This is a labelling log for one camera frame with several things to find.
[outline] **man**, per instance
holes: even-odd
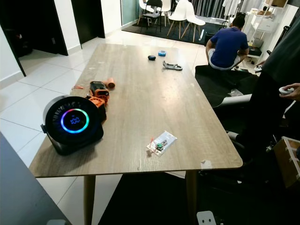
[[[263,62],[255,90],[247,110],[246,128],[241,135],[229,132],[231,139],[245,146],[240,156],[248,161],[253,155],[265,150],[270,137],[282,120],[286,108],[293,100],[300,101],[300,16]],[[279,88],[294,88],[288,95],[279,94]]]
[[[206,57],[210,66],[219,70],[231,70],[249,54],[247,36],[241,29],[245,19],[236,17],[231,28],[219,30],[206,44]]]

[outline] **wooden table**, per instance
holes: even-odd
[[[157,56],[159,50],[167,52]],[[156,55],[149,61],[148,55]],[[163,61],[178,63],[182,71],[163,69]],[[84,176],[85,224],[91,224],[96,175],[187,171],[187,199],[196,221],[196,181],[201,169],[242,166],[184,58],[176,48],[99,45],[71,95],[85,97],[90,81],[113,77],[103,139],[69,156],[56,153],[45,138],[33,162],[36,177]],[[178,139],[161,157],[147,157],[152,137],[168,131]]]

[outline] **black fan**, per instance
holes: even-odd
[[[68,155],[103,136],[98,108],[83,97],[56,97],[45,107],[43,117],[43,132],[61,155]]]

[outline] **blue t-shirt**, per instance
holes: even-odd
[[[232,27],[219,30],[210,41],[216,44],[216,50],[210,61],[217,67],[228,68],[234,63],[238,50],[248,47],[247,36],[238,28]]]

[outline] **black shirt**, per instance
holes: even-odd
[[[300,17],[275,47],[262,70],[282,86],[300,82]]]

